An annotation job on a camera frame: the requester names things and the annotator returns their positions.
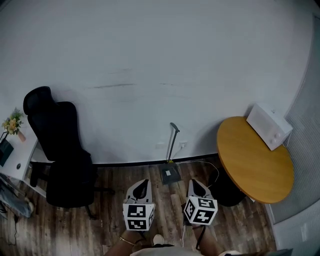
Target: wall baseboard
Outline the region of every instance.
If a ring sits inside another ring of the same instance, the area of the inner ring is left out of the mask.
[[[218,153],[214,154],[206,154],[206,155],[198,155],[186,158],[177,158],[173,161],[175,163],[178,162],[186,162],[186,161],[193,161],[193,160],[200,160],[204,158],[218,158]],[[158,160],[158,161],[145,161],[145,162],[124,162],[124,163],[94,163],[93,165],[97,168],[106,168],[106,167],[131,167],[131,166],[151,166],[151,165],[161,165],[165,164],[167,160]],[[51,166],[52,163],[49,162],[30,162],[31,164],[37,164],[39,166]]]

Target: wooden floor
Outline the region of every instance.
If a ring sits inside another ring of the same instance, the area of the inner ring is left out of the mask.
[[[219,167],[217,158],[208,158]],[[162,185],[157,165],[100,168],[96,186],[110,187],[115,195],[95,193],[90,206],[98,220],[89,220],[85,208],[63,209],[49,205],[46,199],[29,187],[22,185],[27,196],[34,202],[31,218],[20,217],[17,223],[16,246],[13,214],[0,221],[0,249],[5,256],[102,256],[125,230],[122,203],[127,189],[142,179],[150,179],[153,202],[156,204],[155,218],[147,235],[150,240],[162,234],[167,243],[181,245],[183,215],[181,204],[185,202],[191,178],[207,184],[211,172],[216,170],[207,163],[179,164],[182,181]],[[217,241],[226,250],[254,253],[275,250],[275,241],[263,204],[245,198],[233,207],[219,205],[218,212],[209,227]],[[196,239],[187,227],[184,246],[195,250]]]

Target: white wall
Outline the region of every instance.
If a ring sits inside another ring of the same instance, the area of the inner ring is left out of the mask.
[[[287,0],[12,0],[0,12],[0,119],[50,86],[78,111],[95,163],[216,153],[219,123],[265,101],[285,113],[304,76],[309,9]]]

